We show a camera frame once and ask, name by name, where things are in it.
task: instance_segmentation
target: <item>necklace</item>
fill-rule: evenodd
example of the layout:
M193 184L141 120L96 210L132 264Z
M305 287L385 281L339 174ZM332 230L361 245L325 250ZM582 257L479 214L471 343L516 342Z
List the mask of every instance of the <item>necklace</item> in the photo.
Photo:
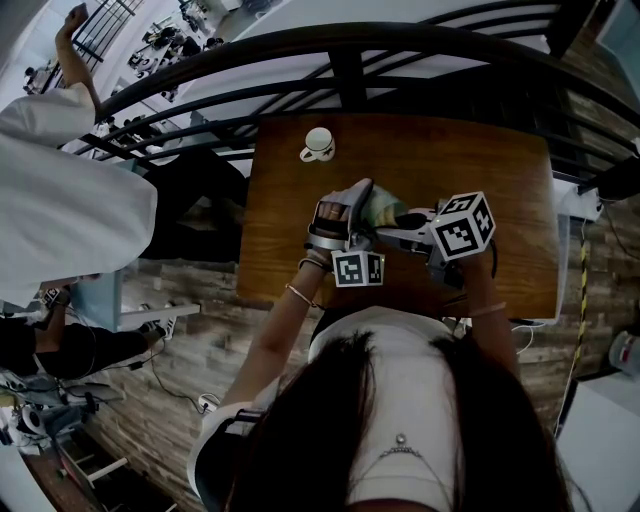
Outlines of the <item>necklace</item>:
M407 446L407 436L405 436L402 433L396 435L396 445L393 448L389 448L388 450L385 450L380 455L378 455L378 457L369 465L367 470L362 474L362 476L358 480L364 480L364 477L367 475L367 473L369 473L369 471L371 471L371 469L373 469L373 466L375 466L378 462L380 462L385 457L388 457L389 455L394 455L396 453L407 453L419 459L426 466L426 468L431 472L434 478L438 481L438 484L440 484L440 489L442 490L442 493L444 494L444 497L447 503L449 503L449 506L451 507L451 500L446 491L447 488L442 483L442 480L440 480L440 477L438 477L436 472L429 465L429 463L427 462L427 459L425 459L418 450L414 450L410 446Z

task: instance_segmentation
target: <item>black railing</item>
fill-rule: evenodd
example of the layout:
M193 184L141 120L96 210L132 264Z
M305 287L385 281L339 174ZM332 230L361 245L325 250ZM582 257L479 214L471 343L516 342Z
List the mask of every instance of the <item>black railing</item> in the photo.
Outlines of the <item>black railing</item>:
M417 52L418 55L450 55L484 62L489 66L463 70L431 79L379 76L363 73L364 62L361 55L362 52L368 50L384 50L386 52L395 52L396 54L408 51ZM517 123L510 125L507 122L504 125L544 137L549 143L551 161L556 177L584 185L603 172L602 169L591 165L585 155L595 156L608 164L612 164L612 166L617 166L624 160L619 156L614 156L590 146L580 138L573 136L575 131L567 130L568 125L587 128L599 136L616 143L627 156L637 156L635 145L624 139L624 137L567 110L561 102L546 102L544 101L545 95L538 94L539 91L545 92L550 86L553 86L554 94L557 91L573 91L602 105L622 119L640 128L640 114L638 112L609 94L606 90L590 82L588 78L582 76L574 68L542 52L495 36L483 35L463 29L405 23L351 23L305 27L266 34L228 44L165 68L109 98L102 106L98 121L153 94L197 78L270 59L321 52L326 52L329 55L330 66L335 75L333 78L306 78L277 82L192 101L132 122L126 127L103 137L102 140L95 137L85 138L84 140L89 145L77 153L82 154L92 147L99 147L111 155L117 155L122 158L140 157L142 166L150 166L153 160L188 151L193 146L180 147L150 155L140 155L132 152L144 150L149 145L161 146L170 140L221 129L233 133L234 130L239 128L259 125L260 121L265 118L304 115L311 112L394 112L408 115L431 115L432 112L437 112L440 117L468 118L485 122L482 118L474 117L473 115L467 116L464 113L460 114L459 111L452 114L446 108L443 110L441 105L436 105L439 110L433 110L435 108L433 105L416 106L411 104L404 106L401 101L385 101L389 98L380 99L380 97L367 99L366 96L366 89L368 88L393 89L396 91L397 96L408 97L428 96L424 92L431 89L438 90L436 87L440 87L440 90L444 91L457 88L457 90L464 92L469 89L468 77L470 74L477 73L474 70L481 69L483 73L487 71L499 73L501 86L496 90L504 91L505 96L513 96L511 93L516 90L516 87L522 87L523 84L526 84L526 94L522 98L508 98L509 101L514 102L513 105L516 111L526 107L535 114L534 118L540 112L545 112L546 115L552 116L551 119L546 119L544 122L535 122L534 119L534 122L529 125L518 125ZM273 94L314 93L327 89L339 94L342 102L341 108L259 112L233 119L205 122L125 147L118 147L110 142L122 134L135 132L135 129L140 126L146 126L178 114L214 105ZM491 93L495 96L497 92L492 92L490 89L480 88L479 91L480 93L485 91L486 94ZM436 99L437 101L432 103L442 103L442 98L437 97ZM201 146L221 148L230 147L233 144L248 147L254 142L255 137L247 135L245 132L244 135L235 135L230 139L207 142L201 144Z
M498 2L489 2L486 4L474 5L472 7L466 7L464 9L458 9L456 11L451 11L446 14L442 14L439 16L434 16L432 18L428 18L419 22L420 25L442 25L444 23L450 22L460 22L460 25L457 25L455 28L462 28L465 30L483 30L487 28L501 27L504 25L512 25L515 23L523 23L530 21L548 21L546 26L541 26L538 28L527 28L527 29L518 29L518 30L503 30L502 32L493 33L494 37L500 37L502 39L515 39L518 37L525 36L546 36L549 41L549 47L551 55L555 57L561 57L564 52L569 47L569 44L578 34L578 31L582 27L583 22L586 20L587 16L591 12L591 9L595 5L596 0L500 0ZM533 8L533 7L554 7L555 11L553 12L539 12L539 13L527 13L527 14L507 14L506 16L500 16L499 11L507 10L508 13L512 13L515 10L522 8ZM464 19L470 16L482 15L491 13L495 15L487 20L476 21L473 23L465 23ZM390 59L395 57L396 55L402 52L398 51L386 51L382 52L374 57L370 57L366 59L362 65L363 67L372 66L381 62L383 60ZM368 75L379 76L384 73L388 73L389 71L393 71L395 69L399 69L401 67L407 66L409 64L413 64L415 62L419 62L421 60L427 59L429 57L433 57L433 53L420 53L418 55L411 55L405 57L404 59L390 62L385 66L377 68L373 71L370 71ZM324 66L319 67L309 75L305 76L305 79L317 78L324 73L330 71L332 68L331 64L326 64ZM275 107L271 112L282 112L284 110L288 110L294 107L297 103L296 110L303 110L306 108L310 108L319 102L326 100L332 96L335 96L337 91L326 91L314 98L307 100L305 103L300 103L302 100L308 98L311 93L310 92L302 92L294 95L292 98L288 99L286 102L281 103L277 107ZM271 98L269 101L265 102L263 105L258 107L253 111L253 114L260 114L261 112L266 112L269 108L274 105L277 105L284 98L286 98L287 94L280 94L275 98ZM246 135L249 132L252 132L255 129L255 126L248 126L238 131L236 135Z
M72 43L93 73L96 66L104 62L103 56L116 36L125 26L144 0L103 0L84 25L73 36ZM64 87L60 66L56 64L42 88Z

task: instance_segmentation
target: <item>cup handle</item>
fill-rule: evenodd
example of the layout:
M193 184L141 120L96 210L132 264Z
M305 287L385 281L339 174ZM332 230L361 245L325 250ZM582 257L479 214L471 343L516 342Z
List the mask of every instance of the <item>cup handle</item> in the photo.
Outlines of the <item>cup handle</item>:
M315 159L315 155L311 151L309 151L309 148L304 148L302 151L300 151L300 160L302 160L303 162L313 162Z

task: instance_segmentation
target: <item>bracelet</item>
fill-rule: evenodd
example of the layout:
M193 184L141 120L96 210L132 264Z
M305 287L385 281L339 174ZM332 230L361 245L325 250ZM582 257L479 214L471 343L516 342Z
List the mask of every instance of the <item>bracelet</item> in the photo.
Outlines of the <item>bracelet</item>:
M311 263L313 265L316 265L317 267L320 267L322 270L324 270L325 272L333 272L333 270L331 269L331 267L325 265L324 263L321 263L317 260L314 260L313 258L302 258L300 260L300 263L298 263L298 270L300 270L302 268L302 265L304 265L305 263Z
M494 304L493 306L487 306L486 308L474 309L469 313L470 317L488 315L489 313L495 313L507 307L506 302Z
M285 289L291 290L293 293L295 293L303 301L305 301L307 304L309 304L310 307L312 307L312 308L317 308L318 307L318 305L315 302L313 302L312 300L307 299L304 295L302 295L298 290L296 290L289 283L285 284L284 287L285 287Z

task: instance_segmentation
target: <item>power strip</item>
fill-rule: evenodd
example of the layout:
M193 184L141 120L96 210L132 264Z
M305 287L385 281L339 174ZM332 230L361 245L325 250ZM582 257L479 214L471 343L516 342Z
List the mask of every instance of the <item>power strip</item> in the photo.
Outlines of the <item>power strip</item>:
M218 408L218 405L220 404L220 401L218 401L218 403L216 403L213 400L214 396L215 395L212 395L212 394L209 394L209 393L206 393L204 395L200 395L200 397L198 398L198 404L203 409L206 409L207 412L213 412Z

